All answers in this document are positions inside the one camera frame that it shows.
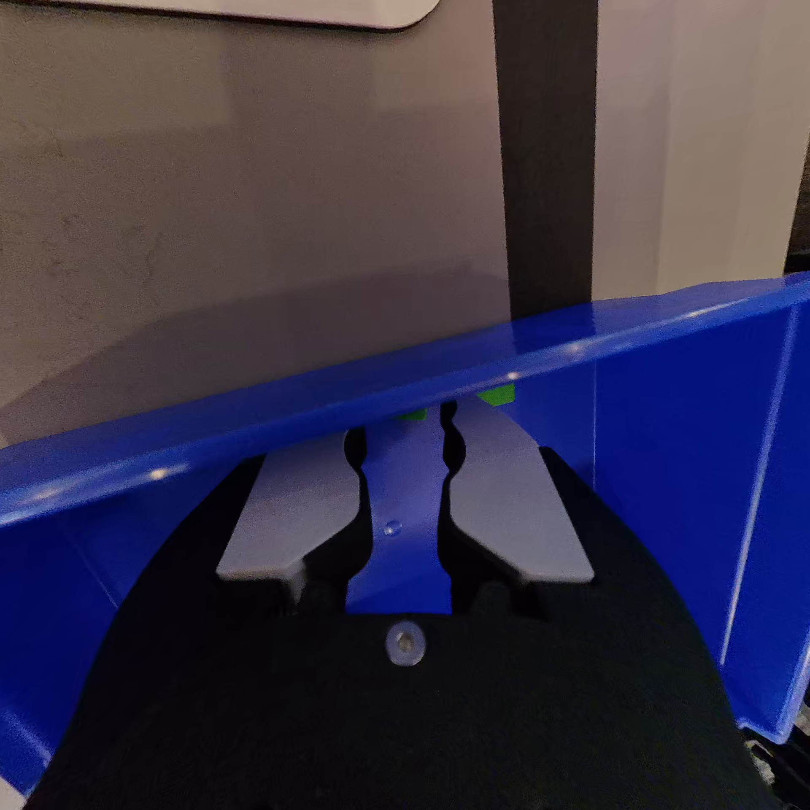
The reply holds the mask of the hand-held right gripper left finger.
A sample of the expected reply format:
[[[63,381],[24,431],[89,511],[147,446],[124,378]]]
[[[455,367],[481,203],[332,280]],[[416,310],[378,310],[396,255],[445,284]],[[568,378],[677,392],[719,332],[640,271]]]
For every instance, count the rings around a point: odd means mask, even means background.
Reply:
[[[360,481],[345,440],[328,435],[269,452],[217,566],[220,579],[287,578],[357,517]]]

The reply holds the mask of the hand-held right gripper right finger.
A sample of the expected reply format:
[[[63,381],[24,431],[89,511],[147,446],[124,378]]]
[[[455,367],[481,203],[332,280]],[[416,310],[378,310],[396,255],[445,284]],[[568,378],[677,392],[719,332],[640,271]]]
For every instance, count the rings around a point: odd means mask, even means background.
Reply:
[[[464,446],[450,483],[453,524],[522,582],[592,582],[591,562],[530,434],[484,400],[458,400],[451,424]]]

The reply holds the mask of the blue plastic bin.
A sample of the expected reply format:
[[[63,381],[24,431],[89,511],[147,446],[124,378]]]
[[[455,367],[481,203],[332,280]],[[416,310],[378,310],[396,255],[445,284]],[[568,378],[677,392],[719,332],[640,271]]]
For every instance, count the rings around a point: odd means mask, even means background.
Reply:
[[[146,331],[2,449],[2,785],[24,808],[808,807],[808,273],[602,300],[158,408],[270,307]],[[458,400],[540,447],[591,562],[452,522]],[[397,415],[428,409],[424,421]],[[216,570],[271,451],[345,436],[360,511]]]

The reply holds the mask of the dark table leg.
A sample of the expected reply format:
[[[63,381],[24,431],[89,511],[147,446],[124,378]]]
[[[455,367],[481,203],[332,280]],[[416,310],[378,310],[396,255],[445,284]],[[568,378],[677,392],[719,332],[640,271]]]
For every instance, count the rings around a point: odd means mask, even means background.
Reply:
[[[596,1],[493,3],[510,312],[591,301]]]

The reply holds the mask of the white rounded board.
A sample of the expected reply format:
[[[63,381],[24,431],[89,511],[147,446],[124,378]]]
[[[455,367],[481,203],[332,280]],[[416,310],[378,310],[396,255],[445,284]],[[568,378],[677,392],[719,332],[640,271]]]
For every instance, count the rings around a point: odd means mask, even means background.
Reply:
[[[72,1],[138,11],[228,18],[263,19],[295,24],[399,31],[420,23],[438,1]]]

